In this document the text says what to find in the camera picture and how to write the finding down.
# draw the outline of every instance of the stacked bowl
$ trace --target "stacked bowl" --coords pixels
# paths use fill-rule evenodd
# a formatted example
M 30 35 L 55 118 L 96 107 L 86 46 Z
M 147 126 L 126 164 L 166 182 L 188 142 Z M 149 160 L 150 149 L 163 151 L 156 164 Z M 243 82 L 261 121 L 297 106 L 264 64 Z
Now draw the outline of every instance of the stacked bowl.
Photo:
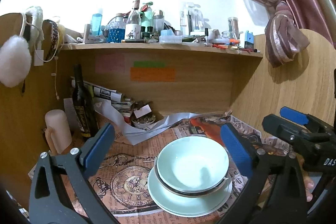
M 228 155 L 217 142 L 191 136 L 166 145 L 148 176 L 148 190 L 163 210 L 199 217 L 219 209 L 232 191 Z

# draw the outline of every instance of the silver screw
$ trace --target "silver screw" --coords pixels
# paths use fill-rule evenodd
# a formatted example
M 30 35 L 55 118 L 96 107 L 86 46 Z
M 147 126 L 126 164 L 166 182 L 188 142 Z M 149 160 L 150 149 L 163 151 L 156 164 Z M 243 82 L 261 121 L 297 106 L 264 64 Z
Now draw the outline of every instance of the silver screw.
M 290 157 L 291 159 L 295 159 L 295 158 L 296 158 L 296 155 L 295 155 L 294 152 L 289 152 L 288 155 L 289 155 L 289 157 Z
M 41 157 L 41 159 L 44 159 L 47 155 L 48 155 L 47 152 L 42 152 L 41 155 L 40 155 L 40 157 Z
M 265 155 L 266 151 L 263 150 L 262 148 L 259 148 L 259 149 L 257 150 L 257 153 L 258 153 L 259 155 Z
M 70 150 L 71 155 L 76 155 L 79 152 L 79 149 L 77 147 Z

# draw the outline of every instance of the shelf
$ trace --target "shelf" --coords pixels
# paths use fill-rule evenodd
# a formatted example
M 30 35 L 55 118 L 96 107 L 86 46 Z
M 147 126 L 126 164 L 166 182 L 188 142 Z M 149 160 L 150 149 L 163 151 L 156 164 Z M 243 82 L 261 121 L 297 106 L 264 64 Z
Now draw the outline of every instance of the shelf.
M 97 44 L 64 44 L 62 50 L 88 50 L 100 48 L 128 48 L 128 49 L 160 49 L 160 50 L 182 50 L 196 52 L 217 52 L 223 54 L 236 54 L 262 58 L 263 54 L 258 52 L 245 52 L 234 49 L 219 49 L 213 47 L 185 46 L 172 44 L 144 44 L 144 43 L 97 43 Z

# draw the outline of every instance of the fluffy white pom-pom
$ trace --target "fluffy white pom-pom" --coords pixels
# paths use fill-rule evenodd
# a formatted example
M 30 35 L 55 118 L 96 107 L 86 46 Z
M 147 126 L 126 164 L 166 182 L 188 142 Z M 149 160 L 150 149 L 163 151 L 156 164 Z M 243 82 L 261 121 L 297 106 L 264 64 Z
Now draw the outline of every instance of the fluffy white pom-pom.
M 27 41 L 18 35 L 12 36 L 0 48 L 0 81 L 12 88 L 26 79 L 32 57 Z

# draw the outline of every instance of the small white bowl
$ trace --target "small white bowl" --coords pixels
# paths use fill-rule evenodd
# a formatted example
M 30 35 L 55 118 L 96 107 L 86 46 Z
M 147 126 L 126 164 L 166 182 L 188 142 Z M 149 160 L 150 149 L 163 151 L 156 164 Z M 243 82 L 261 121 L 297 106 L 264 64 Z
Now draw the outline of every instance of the small white bowl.
M 148 122 L 148 123 L 138 123 L 138 122 L 134 122 L 134 121 L 132 121 L 132 123 L 134 124 L 134 126 L 136 128 L 145 129 L 147 126 L 150 126 L 151 124 L 154 124 L 155 120 L 153 122 Z
M 181 192 L 206 191 L 225 177 L 228 155 L 219 143 L 206 137 L 190 136 L 166 145 L 157 157 L 161 179 Z

